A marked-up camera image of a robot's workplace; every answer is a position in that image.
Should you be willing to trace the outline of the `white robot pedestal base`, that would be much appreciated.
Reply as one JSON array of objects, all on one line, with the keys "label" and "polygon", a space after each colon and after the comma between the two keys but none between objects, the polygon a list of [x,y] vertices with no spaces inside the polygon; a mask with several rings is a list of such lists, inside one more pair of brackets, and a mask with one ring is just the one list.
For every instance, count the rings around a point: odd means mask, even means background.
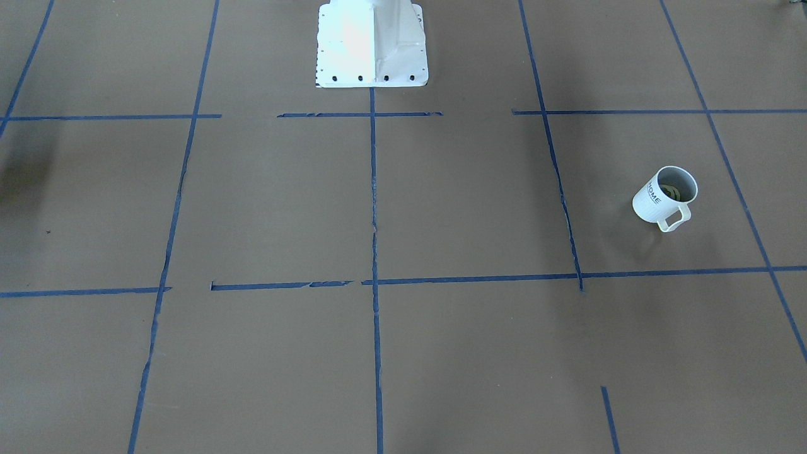
[{"label": "white robot pedestal base", "polygon": [[315,86],[420,87],[429,81],[423,9],[412,1],[319,7]]}]

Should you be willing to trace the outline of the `white mug with handle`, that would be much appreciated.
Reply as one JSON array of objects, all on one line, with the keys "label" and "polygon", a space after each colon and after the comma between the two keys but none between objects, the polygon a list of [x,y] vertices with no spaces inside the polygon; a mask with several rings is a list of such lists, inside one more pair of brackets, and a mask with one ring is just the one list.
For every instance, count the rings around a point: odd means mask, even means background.
[{"label": "white mug with handle", "polygon": [[632,207],[638,218],[669,233],[691,219],[689,204],[698,193],[697,181],[690,172],[678,166],[664,166],[637,191]]}]

